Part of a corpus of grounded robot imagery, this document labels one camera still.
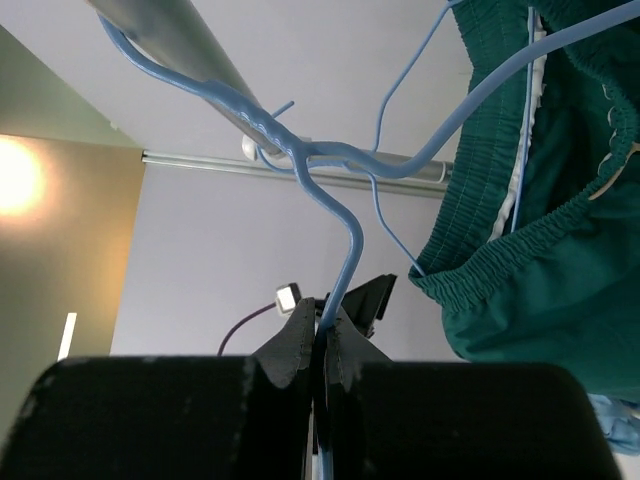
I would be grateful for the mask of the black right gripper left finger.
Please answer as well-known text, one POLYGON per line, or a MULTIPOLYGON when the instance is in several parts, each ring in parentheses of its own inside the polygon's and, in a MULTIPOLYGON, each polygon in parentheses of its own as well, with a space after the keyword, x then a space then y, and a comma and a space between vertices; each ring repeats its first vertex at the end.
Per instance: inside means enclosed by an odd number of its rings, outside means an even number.
POLYGON ((316 309, 247 356, 76 357, 31 387, 5 479, 306 479, 316 309))

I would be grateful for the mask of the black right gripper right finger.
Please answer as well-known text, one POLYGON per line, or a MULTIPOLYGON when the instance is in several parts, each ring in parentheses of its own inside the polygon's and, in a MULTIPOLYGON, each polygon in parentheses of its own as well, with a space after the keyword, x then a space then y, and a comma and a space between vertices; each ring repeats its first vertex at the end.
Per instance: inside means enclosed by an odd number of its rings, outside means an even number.
POLYGON ((617 479, 581 385, 546 364, 395 362, 327 331, 336 479, 617 479))

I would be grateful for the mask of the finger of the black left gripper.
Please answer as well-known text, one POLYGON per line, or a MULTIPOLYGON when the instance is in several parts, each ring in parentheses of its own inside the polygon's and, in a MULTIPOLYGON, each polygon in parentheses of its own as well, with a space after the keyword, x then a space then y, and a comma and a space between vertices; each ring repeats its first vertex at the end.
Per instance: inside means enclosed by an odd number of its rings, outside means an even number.
POLYGON ((383 274, 349 290, 334 324, 349 320, 361 335, 370 339, 374 335, 374 322, 384 317, 396 280, 395 274, 383 274))

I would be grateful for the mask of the teal green shorts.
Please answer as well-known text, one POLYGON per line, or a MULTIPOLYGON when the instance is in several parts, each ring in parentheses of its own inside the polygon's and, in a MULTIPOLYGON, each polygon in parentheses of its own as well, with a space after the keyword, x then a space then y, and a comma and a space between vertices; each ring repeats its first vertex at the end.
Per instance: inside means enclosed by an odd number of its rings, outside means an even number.
POLYGON ((639 398, 639 24, 539 58, 464 122, 411 281, 470 362, 639 398))

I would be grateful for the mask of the light blue shorts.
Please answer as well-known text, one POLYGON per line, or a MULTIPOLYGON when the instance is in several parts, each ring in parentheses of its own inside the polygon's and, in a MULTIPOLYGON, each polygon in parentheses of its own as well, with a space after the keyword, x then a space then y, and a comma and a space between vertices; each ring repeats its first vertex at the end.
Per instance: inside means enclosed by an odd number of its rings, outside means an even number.
POLYGON ((603 435, 616 453, 639 455, 639 403, 588 394, 603 435))

